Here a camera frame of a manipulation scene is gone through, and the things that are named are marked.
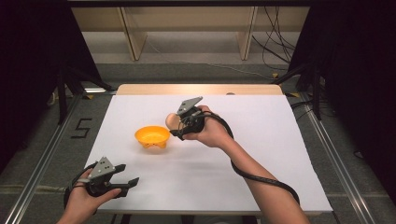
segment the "orange bowl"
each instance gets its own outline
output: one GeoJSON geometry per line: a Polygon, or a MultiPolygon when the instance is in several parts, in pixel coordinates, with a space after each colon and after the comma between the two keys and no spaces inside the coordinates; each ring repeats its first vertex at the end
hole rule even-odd
{"type": "Polygon", "coordinates": [[[169,136],[169,131],[161,126],[143,127],[134,134],[134,137],[144,148],[153,146],[165,148],[169,136]]]}

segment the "white table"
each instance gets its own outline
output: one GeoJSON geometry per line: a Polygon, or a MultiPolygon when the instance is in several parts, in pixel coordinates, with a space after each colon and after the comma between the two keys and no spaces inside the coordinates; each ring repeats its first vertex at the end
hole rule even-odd
{"type": "MultiPolygon", "coordinates": [[[[165,126],[169,113],[176,112],[183,100],[196,96],[199,95],[113,96],[87,164],[106,156],[115,165],[126,164],[125,171],[114,175],[112,183],[125,183],[138,176],[140,181],[127,197],[105,203],[99,211],[260,213],[245,181],[233,171],[221,150],[173,136],[166,149],[146,150],[134,139],[135,131],[141,127],[165,126]]],[[[297,191],[306,213],[332,211],[284,95],[203,96],[200,104],[209,105],[229,123],[235,140],[280,181],[297,191]]]]}

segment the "hand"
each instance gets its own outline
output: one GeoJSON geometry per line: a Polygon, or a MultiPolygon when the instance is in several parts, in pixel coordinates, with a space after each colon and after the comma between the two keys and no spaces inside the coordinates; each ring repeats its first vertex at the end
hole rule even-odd
{"type": "MultiPolygon", "coordinates": [[[[198,108],[202,111],[210,111],[206,105],[199,105],[198,108]]],[[[183,135],[183,138],[186,140],[198,140],[208,147],[219,148],[222,148],[227,141],[232,140],[224,126],[212,118],[205,118],[204,129],[200,133],[187,133],[183,135]]]]}
{"type": "MultiPolygon", "coordinates": [[[[81,178],[88,178],[91,171],[92,169],[87,170],[81,175],[81,178]]],[[[64,214],[58,221],[58,224],[86,222],[100,205],[115,198],[121,192],[121,189],[113,189],[104,195],[95,198],[88,194],[84,185],[84,183],[77,182],[75,187],[72,189],[69,201],[64,209],[64,214]]]]}

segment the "gray carpet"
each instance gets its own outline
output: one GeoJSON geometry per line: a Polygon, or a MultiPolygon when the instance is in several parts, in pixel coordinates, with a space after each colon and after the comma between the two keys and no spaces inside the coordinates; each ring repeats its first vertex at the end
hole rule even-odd
{"type": "MultiPolygon", "coordinates": [[[[233,68],[272,77],[276,72],[265,65],[233,65],[233,68]]],[[[105,82],[115,87],[122,83],[270,83],[271,80],[207,64],[98,64],[105,82]]],[[[291,78],[282,85],[284,92],[295,92],[297,78],[291,78]]],[[[300,102],[300,98],[288,98],[291,104],[300,102]]],[[[63,211],[62,190],[75,174],[85,165],[95,137],[100,129],[111,95],[94,95],[92,99],[82,99],[73,113],[69,125],[56,149],[49,167],[40,181],[21,223],[54,223],[63,211]],[[86,138],[83,131],[76,130],[80,119],[85,120],[84,128],[90,128],[86,138]]],[[[326,103],[321,104],[323,125],[335,147],[341,154],[352,179],[361,191],[374,214],[377,223],[393,224],[396,220],[396,208],[386,192],[376,180],[370,167],[364,160],[354,156],[353,142],[350,141],[342,124],[335,118],[326,103]]],[[[35,132],[28,140],[28,147],[19,151],[0,176],[0,222],[4,221],[7,211],[14,204],[30,174],[33,172],[42,152],[53,134],[59,118],[57,104],[51,106],[35,132]]],[[[318,178],[328,195],[336,216],[341,223],[360,223],[346,192],[320,142],[318,135],[303,106],[294,110],[297,123],[318,178]]],[[[89,223],[110,223],[112,215],[97,214],[89,223]]],[[[321,214],[309,217],[312,223],[337,223],[334,214],[321,214]]]]}

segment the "wire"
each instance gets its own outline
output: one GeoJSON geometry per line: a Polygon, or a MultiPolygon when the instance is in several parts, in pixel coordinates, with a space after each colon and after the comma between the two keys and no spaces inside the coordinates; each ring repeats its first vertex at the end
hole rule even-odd
{"type": "Polygon", "coordinates": [[[243,70],[239,70],[239,69],[233,68],[233,67],[231,67],[231,66],[225,66],[225,65],[215,64],[215,63],[190,63],[190,62],[183,62],[183,61],[171,61],[171,60],[168,60],[165,56],[163,56],[163,53],[160,52],[157,48],[155,48],[148,40],[147,40],[147,42],[148,42],[148,44],[149,44],[157,53],[159,53],[159,54],[161,55],[161,57],[163,57],[163,59],[164,59],[166,62],[168,62],[168,63],[205,64],[205,65],[209,65],[209,66],[213,66],[213,67],[231,69],[231,70],[234,70],[234,71],[236,71],[236,72],[240,72],[240,73],[244,73],[244,74],[256,75],[256,76],[263,77],[263,78],[269,79],[269,80],[276,80],[276,78],[266,77],[265,75],[262,75],[262,74],[260,74],[260,73],[243,71],[243,70]]]}
{"type": "Polygon", "coordinates": [[[311,112],[312,110],[313,110],[313,109],[309,109],[309,110],[305,111],[300,117],[298,117],[298,118],[296,119],[296,121],[299,120],[300,118],[302,118],[304,115],[306,115],[306,114],[308,114],[309,112],[311,112]]]}
{"type": "Polygon", "coordinates": [[[179,122],[178,122],[178,126],[177,126],[177,134],[178,135],[180,135],[180,136],[183,136],[183,133],[184,133],[184,128],[185,128],[185,126],[186,126],[186,120],[187,119],[189,119],[190,117],[186,117],[186,118],[184,118],[184,119],[181,119],[179,122]]]}
{"type": "MultiPolygon", "coordinates": [[[[329,204],[330,204],[330,206],[332,207],[332,202],[330,202],[329,199],[327,199],[327,201],[329,201],[329,204]]],[[[341,221],[340,221],[340,219],[338,218],[337,214],[334,212],[334,209],[332,210],[332,215],[334,216],[335,221],[337,222],[337,224],[340,224],[341,221]]]]}
{"type": "MultiPolygon", "coordinates": [[[[189,119],[190,117],[194,117],[195,119],[200,119],[200,118],[203,118],[203,119],[205,119],[205,118],[212,118],[212,119],[215,119],[216,121],[218,121],[218,122],[226,129],[228,135],[230,135],[231,138],[233,138],[233,132],[231,131],[231,128],[230,128],[230,126],[228,125],[228,123],[227,123],[224,119],[222,119],[220,116],[218,116],[218,115],[216,115],[216,114],[214,114],[214,113],[212,113],[212,112],[210,112],[210,111],[203,111],[203,114],[202,114],[202,115],[188,116],[188,117],[186,117],[185,119],[189,119]]],[[[270,178],[266,178],[266,177],[262,177],[262,176],[258,176],[258,175],[251,175],[251,174],[248,174],[248,173],[246,173],[246,172],[240,170],[240,169],[233,163],[233,161],[231,161],[231,165],[232,165],[232,167],[233,167],[233,170],[234,170],[238,175],[241,175],[242,177],[244,177],[244,178],[246,178],[246,179],[250,179],[250,180],[254,180],[254,181],[259,181],[259,182],[262,182],[262,183],[264,183],[264,184],[269,184],[269,185],[276,186],[276,187],[279,187],[279,188],[282,188],[282,189],[287,190],[287,191],[293,196],[293,198],[296,200],[296,202],[297,202],[298,204],[300,204],[300,198],[299,198],[297,192],[296,192],[292,187],[290,187],[289,185],[287,185],[287,184],[285,184],[285,183],[283,183],[283,182],[280,182],[280,181],[278,181],[278,180],[274,180],[274,179],[270,179],[270,178]]]]}
{"type": "Polygon", "coordinates": [[[282,36],[282,34],[281,34],[281,32],[280,32],[280,24],[279,24],[279,17],[278,17],[278,16],[279,16],[279,7],[275,7],[275,9],[276,9],[276,18],[275,18],[275,21],[273,21],[273,19],[271,19],[270,15],[269,15],[269,13],[268,13],[267,7],[264,7],[264,10],[265,10],[265,13],[266,13],[266,15],[267,15],[267,18],[268,18],[268,20],[270,21],[271,26],[272,26],[272,30],[271,30],[271,33],[270,33],[270,34],[268,34],[268,32],[265,32],[265,33],[268,35],[268,38],[267,38],[267,41],[265,42],[265,45],[264,45],[264,46],[266,47],[268,41],[271,39],[271,40],[274,41],[276,44],[278,44],[279,46],[282,47],[282,49],[283,49],[283,51],[284,51],[284,53],[285,53],[287,62],[290,63],[291,54],[289,53],[288,49],[294,50],[295,47],[294,47],[289,41],[287,41],[287,40],[282,36]],[[280,43],[278,43],[277,41],[275,41],[275,40],[272,38],[272,33],[276,33],[276,35],[277,35],[277,37],[278,37],[280,43]]]}
{"type": "Polygon", "coordinates": [[[299,103],[292,104],[292,105],[290,105],[290,107],[291,107],[291,109],[293,110],[293,109],[297,108],[297,107],[300,106],[300,105],[308,105],[308,104],[311,104],[311,103],[312,103],[312,100],[303,101],[303,102],[299,102],[299,103]]]}
{"type": "Polygon", "coordinates": [[[277,53],[275,53],[275,52],[273,52],[272,50],[270,50],[270,49],[268,49],[267,47],[265,47],[262,43],[260,43],[260,42],[256,39],[256,37],[254,37],[254,35],[253,35],[252,37],[253,37],[253,39],[254,39],[260,46],[262,46],[263,49],[265,49],[265,50],[267,50],[267,51],[270,51],[272,54],[274,54],[277,58],[279,58],[279,59],[282,60],[283,62],[289,63],[286,59],[282,58],[282,57],[279,56],[277,53]]]}

